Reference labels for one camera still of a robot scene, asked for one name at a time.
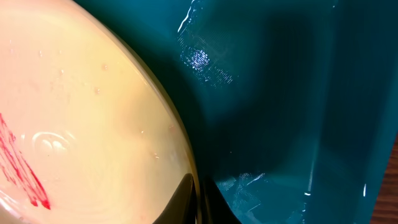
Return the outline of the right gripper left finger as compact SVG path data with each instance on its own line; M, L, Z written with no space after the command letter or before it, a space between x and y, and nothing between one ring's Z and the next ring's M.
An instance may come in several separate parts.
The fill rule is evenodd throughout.
M154 224L195 224L197 195L192 174L185 174Z

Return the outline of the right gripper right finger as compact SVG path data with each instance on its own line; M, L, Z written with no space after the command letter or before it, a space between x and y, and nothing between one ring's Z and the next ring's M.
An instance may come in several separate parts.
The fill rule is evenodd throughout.
M202 224L241 224L211 178L202 180L200 190Z

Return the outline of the green plate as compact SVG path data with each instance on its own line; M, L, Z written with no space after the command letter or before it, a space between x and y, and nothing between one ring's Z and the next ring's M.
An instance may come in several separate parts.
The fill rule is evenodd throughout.
M1 222L154 223L192 153L154 82L73 1L1 2Z

